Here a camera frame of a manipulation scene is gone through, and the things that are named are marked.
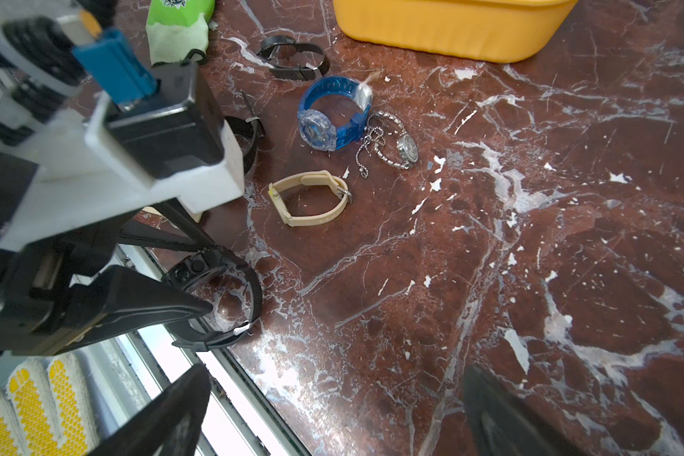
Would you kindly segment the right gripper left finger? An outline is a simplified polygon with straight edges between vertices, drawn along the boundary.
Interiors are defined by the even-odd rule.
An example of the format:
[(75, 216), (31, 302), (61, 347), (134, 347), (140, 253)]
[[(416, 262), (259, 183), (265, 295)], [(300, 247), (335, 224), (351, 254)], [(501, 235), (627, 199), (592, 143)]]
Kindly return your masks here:
[(194, 365), (104, 440), (93, 455), (193, 455), (211, 393), (211, 375)]

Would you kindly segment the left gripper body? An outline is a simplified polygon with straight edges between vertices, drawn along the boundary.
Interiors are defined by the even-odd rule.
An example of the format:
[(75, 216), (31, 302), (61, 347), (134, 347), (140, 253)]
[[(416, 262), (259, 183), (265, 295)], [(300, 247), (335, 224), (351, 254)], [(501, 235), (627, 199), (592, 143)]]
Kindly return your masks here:
[[(37, 172), (36, 165), (0, 165), (0, 241)], [(13, 252), (0, 249), (0, 356), (60, 355), (76, 332), (65, 326), (71, 287), (108, 269), (129, 211), (41, 236)]]

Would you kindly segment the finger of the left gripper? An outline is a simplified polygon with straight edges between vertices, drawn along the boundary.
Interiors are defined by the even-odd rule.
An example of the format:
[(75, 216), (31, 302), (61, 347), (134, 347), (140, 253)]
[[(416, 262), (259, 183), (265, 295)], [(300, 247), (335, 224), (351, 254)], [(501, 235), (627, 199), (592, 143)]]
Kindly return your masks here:
[[(156, 204), (178, 207), (181, 203), (177, 199), (169, 199), (154, 205)], [(199, 223), (190, 222), (187, 218), (178, 220), (175, 217), (168, 221), (180, 230), (182, 235), (169, 233), (130, 218), (120, 229), (117, 243), (176, 252), (199, 252), (216, 246), (214, 239), (201, 228)]]
[(81, 348), (159, 324), (203, 317), (213, 306), (122, 266), (110, 266), (89, 285), (71, 287), (65, 326), (70, 348)]

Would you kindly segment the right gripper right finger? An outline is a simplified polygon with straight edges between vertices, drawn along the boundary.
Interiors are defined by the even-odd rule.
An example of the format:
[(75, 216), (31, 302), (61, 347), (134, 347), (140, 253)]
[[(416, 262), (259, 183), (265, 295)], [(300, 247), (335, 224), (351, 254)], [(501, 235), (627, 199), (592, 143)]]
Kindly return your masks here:
[(581, 455), (583, 451), (486, 370), (471, 365), (462, 401), (481, 455)]

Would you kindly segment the black rugged sport watch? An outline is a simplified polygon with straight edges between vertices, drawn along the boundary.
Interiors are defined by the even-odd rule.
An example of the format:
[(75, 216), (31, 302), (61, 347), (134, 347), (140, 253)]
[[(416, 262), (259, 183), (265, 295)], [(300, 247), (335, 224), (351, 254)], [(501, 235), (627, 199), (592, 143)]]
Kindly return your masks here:
[(161, 281), (212, 305), (207, 315), (165, 326), (178, 348), (210, 352), (230, 347), (248, 336), (261, 317), (263, 292), (258, 274), (224, 247), (187, 256), (164, 273)]

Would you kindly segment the beige strap watch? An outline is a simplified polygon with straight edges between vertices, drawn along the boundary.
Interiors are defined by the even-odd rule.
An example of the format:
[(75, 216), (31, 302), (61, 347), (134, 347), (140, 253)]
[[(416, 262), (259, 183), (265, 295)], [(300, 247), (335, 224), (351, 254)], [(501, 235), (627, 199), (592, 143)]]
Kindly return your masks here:
[(347, 182), (327, 170), (306, 171), (272, 182), (267, 193), (281, 221), (292, 228), (327, 225), (353, 202)]

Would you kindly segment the silver chain watch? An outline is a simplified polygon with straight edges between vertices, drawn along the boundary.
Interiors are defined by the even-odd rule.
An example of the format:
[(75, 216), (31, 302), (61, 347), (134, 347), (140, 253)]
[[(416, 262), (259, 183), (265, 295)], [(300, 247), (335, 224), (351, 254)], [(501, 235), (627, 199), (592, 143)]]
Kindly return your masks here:
[(374, 110), (363, 129), (361, 146), (355, 153), (355, 164), (362, 179), (370, 170), (362, 163), (362, 154), (376, 157), (399, 171), (413, 169), (419, 162), (419, 149), (403, 122), (391, 112)]

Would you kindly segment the yellow plastic storage box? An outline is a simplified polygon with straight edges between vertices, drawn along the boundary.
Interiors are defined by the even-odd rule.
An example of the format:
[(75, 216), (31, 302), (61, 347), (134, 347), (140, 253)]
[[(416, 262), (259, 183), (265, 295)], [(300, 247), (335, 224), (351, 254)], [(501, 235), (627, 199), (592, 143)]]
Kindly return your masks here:
[(570, 1), (334, 0), (347, 36), (400, 49), (508, 64), (541, 51)]

